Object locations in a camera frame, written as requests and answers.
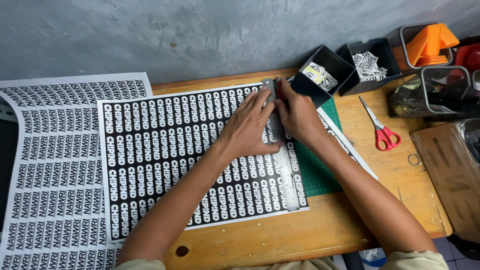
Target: pile of stickers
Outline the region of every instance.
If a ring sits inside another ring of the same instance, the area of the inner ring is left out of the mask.
[[[338,81],[332,75],[330,75],[330,73],[328,73],[324,67],[314,62],[311,62],[302,71],[302,73],[318,84],[318,86],[320,86],[320,88],[326,92],[338,85]]]
[[[377,65],[378,57],[374,56],[371,52],[357,53],[353,56],[353,63],[357,68],[360,80],[366,81],[380,81],[387,76],[388,69],[379,68]]]

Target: scissor blade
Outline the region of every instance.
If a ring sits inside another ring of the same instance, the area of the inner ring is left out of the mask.
[[[375,114],[373,114],[372,110],[370,109],[370,107],[368,107],[367,103],[365,103],[365,101],[363,100],[363,98],[361,98],[359,96],[361,102],[363,103],[363,106],[365,107],[365,109],[367,110],[368,112],[368,115],[370,116],[370,119],[372,120],[373,124],[375,125],[375,127],[378,127],[378,129],[383,129],[385,126],[382,125],[380,123],[380,121],[378,121],[377,117],[375,116]]]

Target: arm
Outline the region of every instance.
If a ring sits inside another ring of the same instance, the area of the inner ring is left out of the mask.
[[[327,133],[310,97],[295,93],[284,78],[282,86],[290,105],[288,110],[282,101],[277,101],[282,124],[332,171],[385,253],[437,252],[428,233],[408,209]]]
[[[132,229],[120,251],[117,266],[133,259],[163,262],[167,250],[183,232],[197,205],[234,159],[280,150],[280,144],[266,145],[262,141],[268,116],[275,108],[272,102],[263,107],[270,94],[265,88],[245,98],[218,140]]]

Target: hand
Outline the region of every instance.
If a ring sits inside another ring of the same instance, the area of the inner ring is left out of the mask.
[[[330,139],[329,136],[325,137],[328,133],[318,117],[312,99],[293,91],[290,83],[283,77],[282,91],[288,99],[290,108],[287,109],[285,103],[279,99],[276,101],[276,106],[282,125],[288,133],[310,149],[322,138]]]
[[[280,151],[281,142],[268,145],[262,141],[267,119],[275,109],[273,102],[268,102],[264,106],[271,94],[272,91],[265,86],[258,93],[252,91],[228,120],[222,134],[213,145],[220,145],[229,159]]]

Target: green cutting mat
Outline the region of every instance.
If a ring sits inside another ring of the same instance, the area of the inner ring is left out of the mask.
[[[342,131],[333,98],[322,105],[322,109]],[[342,191],[342,187],[333,177],[332,172],[303,144],[295,141],[303,187],[307,197]]]

